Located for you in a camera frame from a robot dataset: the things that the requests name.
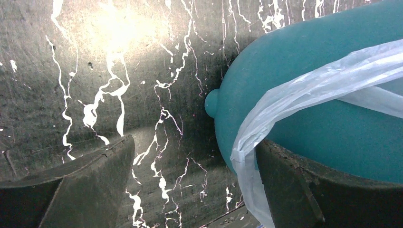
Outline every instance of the plastic bag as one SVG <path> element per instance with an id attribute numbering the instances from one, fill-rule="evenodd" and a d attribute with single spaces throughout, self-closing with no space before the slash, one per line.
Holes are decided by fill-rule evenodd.
<path id="1" fill-rule="evenodd" d="M 230 158 L 248 210 L 266 228 L 274 228 L 254 161 L 256 145 L 275 122 L 334 99 L 403 118 L 403 96 L 376 86 L 401 77 L 403 39 L 352 52 L 268 90 L 240 126 Z"/>

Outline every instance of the rounded nub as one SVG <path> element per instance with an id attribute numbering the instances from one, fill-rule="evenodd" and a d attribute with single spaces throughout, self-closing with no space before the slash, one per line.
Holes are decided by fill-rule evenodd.
<path id="1" fill-rule="evenodd" d="M 220 90 L 214 89 L 206 97 L 206 101 L 204 102 L 204 109 L 207 114 L 214 118 L 217 113 L 217 105 L 218 105 L 218 94 Z"/>

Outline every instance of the black table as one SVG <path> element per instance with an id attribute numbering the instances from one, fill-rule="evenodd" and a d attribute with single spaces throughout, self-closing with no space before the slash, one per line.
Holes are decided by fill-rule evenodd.
<path id="1" fill-rule="evenodd" d="M 101 2 L 0 2 L 0 181 L 131 134 L 117 226 L 185 228 L 242 205 L 204 111 L 234 58 L 272 30 L 370 3 Z"/>

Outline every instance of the teal object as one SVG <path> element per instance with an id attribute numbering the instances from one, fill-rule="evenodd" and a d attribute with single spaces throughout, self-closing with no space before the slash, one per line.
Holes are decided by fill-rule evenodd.
<path id="1" fill-rule="evenodd" d="M 385 0 L 286 26 L 246 47 L 205 101 L 230 169 L 239 127 L 267 90 L 352 51 L 402 39 L 402 12 L 403 1 Z M 402 135 L 403 119 L 333 100 L 277 122 L 267 138 L 340 171 L 403 183 Z"/>

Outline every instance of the marble countertop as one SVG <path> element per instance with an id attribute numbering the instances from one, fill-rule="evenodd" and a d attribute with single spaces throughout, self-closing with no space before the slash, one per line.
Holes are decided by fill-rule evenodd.
<path id="1" fill-rule="evenodd" d="M 117 227 L 200 227 L 243 204 L 204 110 L 231 62 L 265 33 L 370 3 L 1 0 L 0 181 L 131 134 Z"/>

